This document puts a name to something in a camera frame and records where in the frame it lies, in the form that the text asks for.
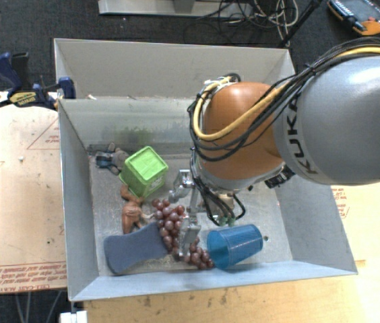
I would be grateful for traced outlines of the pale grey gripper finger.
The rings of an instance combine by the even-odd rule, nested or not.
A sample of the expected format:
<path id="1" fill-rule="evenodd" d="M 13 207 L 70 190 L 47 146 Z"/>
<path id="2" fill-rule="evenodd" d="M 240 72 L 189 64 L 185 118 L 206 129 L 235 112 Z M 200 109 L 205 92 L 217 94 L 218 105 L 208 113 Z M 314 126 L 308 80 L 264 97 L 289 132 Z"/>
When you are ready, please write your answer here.
<path id="1" fill-rule="evenodd" d="M 179 256 L 184 257 L 189 253 L 190 245 L 197 239 L 201 230 L 196 216 L 184 218 L 179 233 Z"/>

